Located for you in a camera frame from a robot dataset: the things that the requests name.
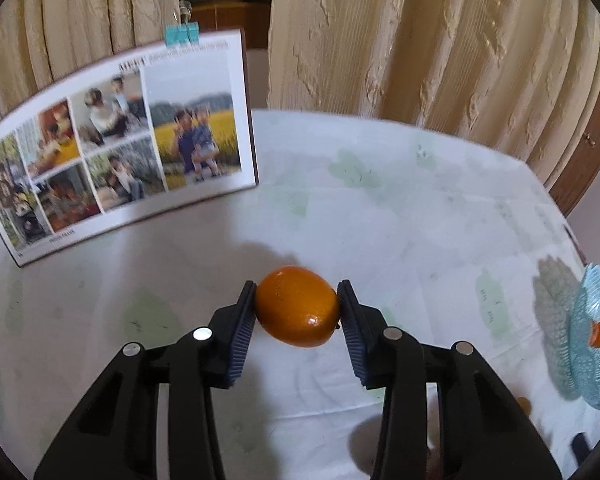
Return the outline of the light blue plastic basket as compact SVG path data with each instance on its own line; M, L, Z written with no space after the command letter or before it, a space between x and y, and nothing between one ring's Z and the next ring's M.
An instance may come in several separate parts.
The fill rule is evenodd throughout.
M569 361L583 400L600 411L600 265L589 263L569 315Z

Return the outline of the beige curtain right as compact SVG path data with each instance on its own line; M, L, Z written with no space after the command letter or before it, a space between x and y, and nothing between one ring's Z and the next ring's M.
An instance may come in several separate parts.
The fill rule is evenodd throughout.
M600 94L591 0L272 0L268 104L494 148L545 185Z

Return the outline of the photo collage calendar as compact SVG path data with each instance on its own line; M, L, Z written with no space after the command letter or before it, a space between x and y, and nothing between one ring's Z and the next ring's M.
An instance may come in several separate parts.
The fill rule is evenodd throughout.
M106 58L0 121L0 237L18 266L258 179L238 29Z

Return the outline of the beige curtain left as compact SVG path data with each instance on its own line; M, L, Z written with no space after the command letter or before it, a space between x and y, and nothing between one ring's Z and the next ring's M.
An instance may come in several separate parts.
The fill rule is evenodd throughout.
M178 0L5 0L0 113L81 67L162 38Z

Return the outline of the teal binder clip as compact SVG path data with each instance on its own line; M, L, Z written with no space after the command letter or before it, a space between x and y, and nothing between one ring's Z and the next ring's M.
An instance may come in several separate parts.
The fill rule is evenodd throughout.
M181 0L173 12L174 22L164 28L163 41L168 47L199 44L199 25L193 21L193 6Z

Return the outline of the small orange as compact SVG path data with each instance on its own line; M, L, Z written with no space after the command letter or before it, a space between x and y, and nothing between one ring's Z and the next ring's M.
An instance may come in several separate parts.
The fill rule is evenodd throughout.
M338 297L324 278L300 266L283 266L257 286L256 315L275 339L300 348L329 340L338 326Z
M591 323L588 345L592 348L600 349L600 321L593 321Z

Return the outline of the beige curtain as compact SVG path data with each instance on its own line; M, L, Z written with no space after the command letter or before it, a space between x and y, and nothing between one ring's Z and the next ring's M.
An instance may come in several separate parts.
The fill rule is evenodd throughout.
M81 67L162 38L178 0L5 0L0 113Z
M272 0L268 104L494 148L545 185L600 94L591 0Z

